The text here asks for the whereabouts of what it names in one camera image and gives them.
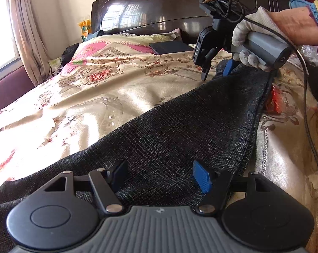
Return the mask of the right gloved hand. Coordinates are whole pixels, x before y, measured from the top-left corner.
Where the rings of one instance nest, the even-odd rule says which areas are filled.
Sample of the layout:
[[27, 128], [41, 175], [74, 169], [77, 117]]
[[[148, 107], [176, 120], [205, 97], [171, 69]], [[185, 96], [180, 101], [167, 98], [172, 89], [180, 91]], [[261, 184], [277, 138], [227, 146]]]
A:
[[[259, 7], [258, 10], [253, 13], [246, 16], [247, 19], [257, 22], [263, 26], [268, 27], [269, 29], [272, 29], [273, 31], [279, 33], [280, 35], [284, 36], [284, 33], [279, 29], [279, 27], [274, 23], [274, 21], [269, 16], [270, 12], [264, 9], [263, 7]], [[233, 36], [231, 39], [231, 43], [233, 46], [239, 47], [241, 46], [245, 40], [246, 36], [251, 32], [255, 31], [258, 33], [263, 33], [266, 35], [270, 35], [271, 37], [279, 40], [282, 43], [285, 43], [284, 40], [279, 38], [278, 36], [274, 35], [272, 32], [259, 27], [251, 22], [248, 22], [247, 20], [243, 19], [240, 23], [236, 25], [233, 31]], [[263, 66], [257, 59], [257, 57], [253, 54], [250, 54], [248, 51], [241, 51], [240, 53], [234, 53], [233, 59], [235, 61], [240, 61], [245, 66], [248, 67], [255, 67], [257, 69], [261, 69], [263, 71], [271, 71], [271, 68], [267, 66]]]

